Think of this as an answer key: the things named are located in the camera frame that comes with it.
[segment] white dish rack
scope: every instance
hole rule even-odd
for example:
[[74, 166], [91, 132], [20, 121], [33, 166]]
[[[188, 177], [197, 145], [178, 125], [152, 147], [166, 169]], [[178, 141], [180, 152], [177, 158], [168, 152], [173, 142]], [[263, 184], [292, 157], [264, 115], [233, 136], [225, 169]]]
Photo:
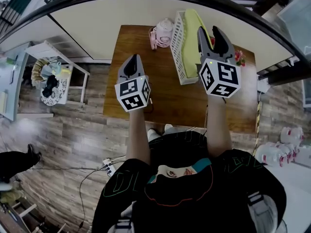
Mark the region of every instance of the white dish rack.
[[185, 11], [177, 11], [175, 24], [172, 33], [172, 40], [170, 43], [170, 48], [172, 51], [173, 59], [175, 62], [176, 70], [179, 77], [179, 82], [181, 85], [196, 83], [199, 77], [187, 78], [185, 67], [182, 60], [181, 48], [184, 41], [184, 20]]

